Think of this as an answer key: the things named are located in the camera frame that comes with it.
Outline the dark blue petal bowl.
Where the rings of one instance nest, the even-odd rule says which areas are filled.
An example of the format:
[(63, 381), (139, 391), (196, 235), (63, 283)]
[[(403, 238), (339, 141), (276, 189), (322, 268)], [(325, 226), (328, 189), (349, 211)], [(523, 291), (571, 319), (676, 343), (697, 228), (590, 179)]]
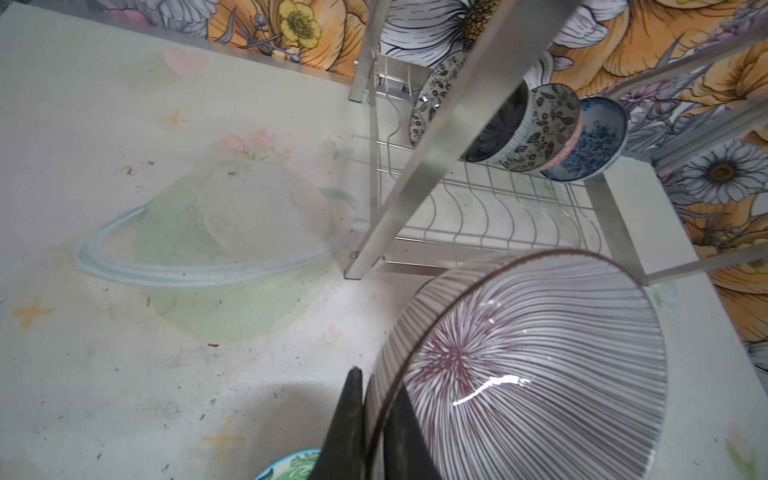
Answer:
[(508, 155), (520, 142), (531, 122), (532, 97), (531, 88), (523, 80), (467, 148), (461, 159), (479, 163)]

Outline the pink striped bowl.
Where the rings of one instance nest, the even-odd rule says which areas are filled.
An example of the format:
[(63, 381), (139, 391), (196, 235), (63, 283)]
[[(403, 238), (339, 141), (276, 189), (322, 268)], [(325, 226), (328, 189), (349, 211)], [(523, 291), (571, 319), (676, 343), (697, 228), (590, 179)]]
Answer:
[(575, 249), (496, 252), (427, 282), (378, 352), (365, 475), (406, 392), (445, 479), (644, 479), (663, 428), (667, 358), (646, 291)]

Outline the black leaf pattern bowl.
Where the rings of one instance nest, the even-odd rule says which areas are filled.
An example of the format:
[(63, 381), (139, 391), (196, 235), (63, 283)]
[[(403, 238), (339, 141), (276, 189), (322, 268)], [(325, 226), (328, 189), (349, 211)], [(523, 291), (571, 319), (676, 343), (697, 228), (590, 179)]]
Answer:
[(575, 147), (583, 130), (580, 99), (565, 84), (534, 88), (530, 105), (531, 114), (499, 159), (512, 172), (533, 173), (556, 166)]

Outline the green leaf pattern bowl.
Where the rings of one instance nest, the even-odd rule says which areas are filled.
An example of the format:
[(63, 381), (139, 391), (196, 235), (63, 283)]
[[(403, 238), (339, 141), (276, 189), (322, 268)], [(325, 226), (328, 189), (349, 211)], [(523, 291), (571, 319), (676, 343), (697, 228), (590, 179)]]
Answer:
[(307, 480), (320, 457), (319, 448), (287, 455), (266, 467), (256, 480)]

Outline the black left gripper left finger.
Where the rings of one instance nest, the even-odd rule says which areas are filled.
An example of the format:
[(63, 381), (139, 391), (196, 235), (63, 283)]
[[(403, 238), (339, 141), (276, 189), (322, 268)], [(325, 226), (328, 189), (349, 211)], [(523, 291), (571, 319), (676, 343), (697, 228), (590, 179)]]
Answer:
[(349, 370), (309, 480), (357, 480), (364, 467), (363, 372)]

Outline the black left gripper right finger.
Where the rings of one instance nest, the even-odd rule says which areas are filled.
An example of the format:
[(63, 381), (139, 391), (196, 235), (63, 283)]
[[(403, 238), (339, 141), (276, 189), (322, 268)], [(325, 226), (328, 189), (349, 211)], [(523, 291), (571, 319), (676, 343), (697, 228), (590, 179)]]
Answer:
[(441, 480), (408, 395), (398, 395), (384, 428), (384, 474), (389, 480)]

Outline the blue floral bowl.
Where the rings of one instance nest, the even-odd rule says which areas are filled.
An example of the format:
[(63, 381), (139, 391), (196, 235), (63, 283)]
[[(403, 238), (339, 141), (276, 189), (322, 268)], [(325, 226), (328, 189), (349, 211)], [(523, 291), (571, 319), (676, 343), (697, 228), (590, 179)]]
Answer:
[(541, 174), (554, 182), (582, 181), (605, 171), (620, 155), (628, 131), (625, 110), (615, 101), (592, 97), (580, 102), (583, 129), (574, 149)]

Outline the black leaf pink-outside bowl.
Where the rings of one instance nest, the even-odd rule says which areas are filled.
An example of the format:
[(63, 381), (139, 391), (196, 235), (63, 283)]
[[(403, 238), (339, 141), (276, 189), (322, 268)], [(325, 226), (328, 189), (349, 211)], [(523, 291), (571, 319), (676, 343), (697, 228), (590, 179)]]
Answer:
[(416, 147), (458, 78), (469, 52), (457, 51), (446, 56), (429, 74), (410, 114), (409, 139)]

